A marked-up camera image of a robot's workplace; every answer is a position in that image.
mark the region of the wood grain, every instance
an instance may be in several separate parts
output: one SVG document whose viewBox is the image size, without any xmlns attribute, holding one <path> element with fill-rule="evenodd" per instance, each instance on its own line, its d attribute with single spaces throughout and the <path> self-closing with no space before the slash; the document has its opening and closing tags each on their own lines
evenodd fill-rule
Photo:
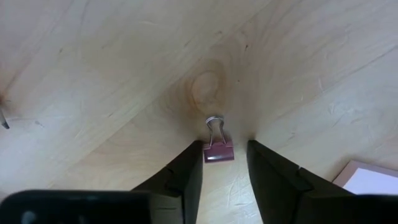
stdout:
<svg viewBox="0 0 398 224">
<path fill-rule="evenodd" d="M 0 190 L 131 189 L 224 114 L 198 223 L 260 223 L 256 138 L 332 180 L 398 169 L 395 1 L 2 1 Z"/>
</svg>

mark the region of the pink binder clip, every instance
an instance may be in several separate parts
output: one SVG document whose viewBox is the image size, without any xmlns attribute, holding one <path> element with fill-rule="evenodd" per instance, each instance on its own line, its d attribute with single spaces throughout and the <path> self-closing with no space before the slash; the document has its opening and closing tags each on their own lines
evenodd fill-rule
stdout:
<svg viewBox="0 0 398 224">
<path fill-rule="evenodd" d="M 220 120 L 220 133 L 223 141 L 213 142 L 213 129 L 210 122 L 213 120 Z M 206 120 L 206 124 L 210 129 L 210 142 L 203 146 L 203 153 L 205 155 L 205 162 L 221 162 L 234 160 L 234 148 L 232 141 L 227 141 L 224 136 L 224 119 L 219 116 L 212 116 Z"/>
</svg>

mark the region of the binder clip metal handle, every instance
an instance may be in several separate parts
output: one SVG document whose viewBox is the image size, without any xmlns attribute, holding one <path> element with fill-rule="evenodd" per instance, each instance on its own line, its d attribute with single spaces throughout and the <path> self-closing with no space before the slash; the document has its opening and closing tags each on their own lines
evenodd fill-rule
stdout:
<svg viewBox="0 0 398 224">
<path fill-rule="evenodd" d="M 214 141 L 213 128 L 210 124 L 214 120 L 220 121 L 220 133 L 222 141 Z M 206 125 L 210 130 L 210 142 L 205 144 L 203 148 L 205 162 L 209 163 L 234 160 L 234 148 L 232 140 L 227 140 L 224 135 L 224 118 L 220 116 L 209 117 L 206 119 Z"/>
</svg>

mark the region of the binder clip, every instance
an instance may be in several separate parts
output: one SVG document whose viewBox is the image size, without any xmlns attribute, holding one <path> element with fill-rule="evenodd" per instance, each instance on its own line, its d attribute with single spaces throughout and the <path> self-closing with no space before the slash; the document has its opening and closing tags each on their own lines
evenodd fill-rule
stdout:
<svg viewBox="0 0 398 224">
<path fill-rule="evenodd" d="M 214 142 L 213 139 L 213 129 L 210 123 L 214 120 L 220 120 L 220 133 L 222 141 Z M 206 124 L 210 129 L 210 142 L 203 146 L 203 154 L 205 157 L 205 162 L 221 162 L 221 161 L 231 161 L 234 160 L 234 148 L 232 140 L 226 140 L 224 135 L 224 118 L 220 116 L 212 116 L 206 120 Z"/>
</svg>

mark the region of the black plastic object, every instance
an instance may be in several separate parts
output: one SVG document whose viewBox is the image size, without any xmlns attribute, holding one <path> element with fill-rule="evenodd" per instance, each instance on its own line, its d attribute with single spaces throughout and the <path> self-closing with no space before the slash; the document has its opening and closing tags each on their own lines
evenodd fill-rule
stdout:
<svg viewBox="0 0 398 224">
<path fill-rule="evenodd" d="M 0 223 L 196 223 L 203 143 L 193 142 L 130 192 L 30 190 L 9 196 Z"/>
<path fill-rule="evenodd" d="M 353 195 L 257 141 L 248 167 L 264 223 L 398 223 L 398 197 Z"/>
</svg>

